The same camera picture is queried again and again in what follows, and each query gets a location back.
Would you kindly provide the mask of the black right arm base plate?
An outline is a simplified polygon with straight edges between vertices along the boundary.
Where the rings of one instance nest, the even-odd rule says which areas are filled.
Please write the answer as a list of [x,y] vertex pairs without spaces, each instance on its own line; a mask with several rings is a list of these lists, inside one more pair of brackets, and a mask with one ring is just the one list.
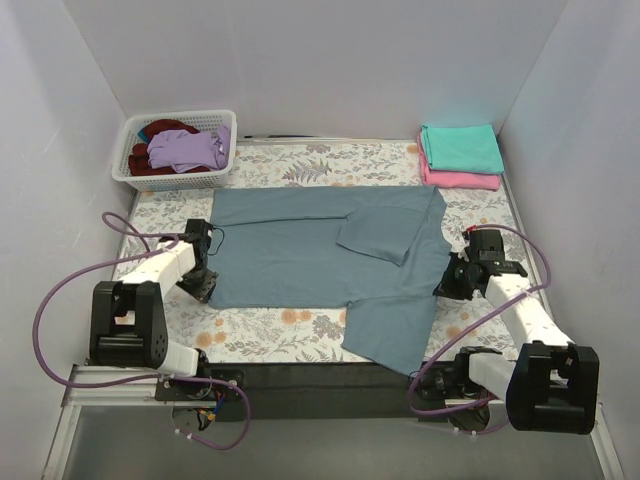
[[484,387],[472,382],[464,367],[453,361],[436,362],[421,378],[417,394],[422,400],[480,400],[493,398]]

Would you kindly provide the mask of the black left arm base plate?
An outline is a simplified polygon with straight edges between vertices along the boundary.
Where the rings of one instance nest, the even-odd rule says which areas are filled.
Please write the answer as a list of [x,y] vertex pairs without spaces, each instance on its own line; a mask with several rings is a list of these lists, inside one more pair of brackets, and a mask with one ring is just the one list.
[[205,378],[217,380],[217,383],[196,382],[193,380],[160,380],[156,385],[154,399],[164,402],[214,402],[224,398],[226,401],[239,401],[240,395],[226,383],[243,387],[245,374],[240,369],[210,369],[202,371]]

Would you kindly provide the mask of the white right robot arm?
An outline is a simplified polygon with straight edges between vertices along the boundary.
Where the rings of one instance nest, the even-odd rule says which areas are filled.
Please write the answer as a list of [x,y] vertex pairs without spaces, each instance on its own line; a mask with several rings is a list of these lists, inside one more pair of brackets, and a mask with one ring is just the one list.
[[509,361],[496,349],[464,347],[456,355],[456,380],[502,400],[519,431],[588,435],[596,420],[599,357],[576,344],[547,313],[524,267],[507,258],[504,227],[468,228],[435,293],[470,300],[480,293],[498,312],[518,350]]

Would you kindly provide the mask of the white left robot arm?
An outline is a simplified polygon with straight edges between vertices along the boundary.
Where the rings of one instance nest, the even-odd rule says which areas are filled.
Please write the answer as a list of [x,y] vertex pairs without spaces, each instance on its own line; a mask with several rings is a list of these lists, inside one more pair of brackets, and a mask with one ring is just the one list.
[[184,233],[160,240],[157,255],[119,280],[94,288],[89,341],[93,364],[196,375],[201,354],[169,339],[164,298],[178,287],[200,303],[210,300],[217,280],[208,269],[213,231],[207,221],[190,219]]

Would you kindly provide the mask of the blue-grey t-shirt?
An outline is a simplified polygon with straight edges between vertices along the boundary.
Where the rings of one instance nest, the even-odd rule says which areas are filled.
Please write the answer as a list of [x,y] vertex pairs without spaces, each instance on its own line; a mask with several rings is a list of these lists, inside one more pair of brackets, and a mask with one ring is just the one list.
[[215,193],[223,240],[210,259],[216,309],[342,308],[343,347],[417,371],[449,262],[446,203],[425,186],[229,189]]

